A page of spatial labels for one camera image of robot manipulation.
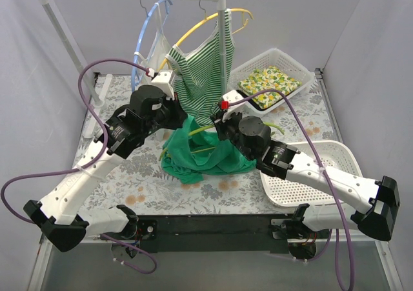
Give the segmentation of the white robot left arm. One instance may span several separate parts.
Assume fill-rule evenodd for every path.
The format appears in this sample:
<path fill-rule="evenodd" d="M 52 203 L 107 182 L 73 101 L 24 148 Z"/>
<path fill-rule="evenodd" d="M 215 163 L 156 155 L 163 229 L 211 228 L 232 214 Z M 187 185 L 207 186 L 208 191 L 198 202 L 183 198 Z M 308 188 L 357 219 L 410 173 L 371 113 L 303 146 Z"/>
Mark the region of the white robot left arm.
<path fill-rule="evenodd" d="M 102 135 L 95 138 L 74 173 L 66 175 L 41 200 L 28 201 L 23 210 L 61 252 L 73 249 L 86 237 L 105 233 L 133 238 L 138 216 L 127 206 L 88 212 L 79 209 L 106 176 L 142 146 L 148 136 L 159 129 L 177 130 L 186 118 L 177 94 L 168 96 L 156 86 L 140 86 L 129 103 L 105 121 L 108 140 Z"/>

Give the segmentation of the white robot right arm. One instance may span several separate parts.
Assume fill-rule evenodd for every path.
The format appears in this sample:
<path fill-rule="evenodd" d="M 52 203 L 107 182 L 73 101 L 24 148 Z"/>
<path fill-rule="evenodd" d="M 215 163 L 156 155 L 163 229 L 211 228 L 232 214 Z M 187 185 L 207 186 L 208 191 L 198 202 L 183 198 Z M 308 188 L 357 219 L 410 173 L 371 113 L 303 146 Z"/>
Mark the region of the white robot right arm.
<path fill-rule="evenodd" d="M 270 128 L 255 116 L 220 110 L 211 115 L 221 141 L 230 141 L 269 177 L 307 185 L 336 197 L 341 205 L 299 205 L 291 219 L 293 233 L 308 237 L 331 228 L 351 228 L 379 241 L 390 241 L 400 208 L 398 184 L 383 176 L 370 179 L 325 166 L 297 147 L 276 141 Z"/>

